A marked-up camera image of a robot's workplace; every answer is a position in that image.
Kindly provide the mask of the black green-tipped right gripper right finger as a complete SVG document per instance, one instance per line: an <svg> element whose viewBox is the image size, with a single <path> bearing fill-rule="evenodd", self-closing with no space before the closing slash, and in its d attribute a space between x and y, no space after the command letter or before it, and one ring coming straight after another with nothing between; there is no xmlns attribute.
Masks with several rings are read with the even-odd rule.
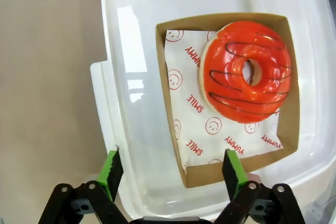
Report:
<svg viewBox="0 0 336 224"><path fill-rule="evenodd" d="M226 149L222 174L230 203L222 211L222 223L305 223L291 187L280 183L272 188L250 180L235 151Z"/></svg>

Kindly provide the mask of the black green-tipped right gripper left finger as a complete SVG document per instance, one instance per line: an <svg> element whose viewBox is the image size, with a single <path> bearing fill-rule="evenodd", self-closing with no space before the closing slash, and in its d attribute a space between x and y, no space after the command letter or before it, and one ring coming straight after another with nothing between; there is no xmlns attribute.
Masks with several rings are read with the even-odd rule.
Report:
<svg viewBox="0 0 336 224"><path fill-rule="evenodd" d="M96 180L73 188L55 186L46 204L46 223L80 223L94 214L100 223L128 223L114 203L123 175L119 148L110 151Z"/></svg>

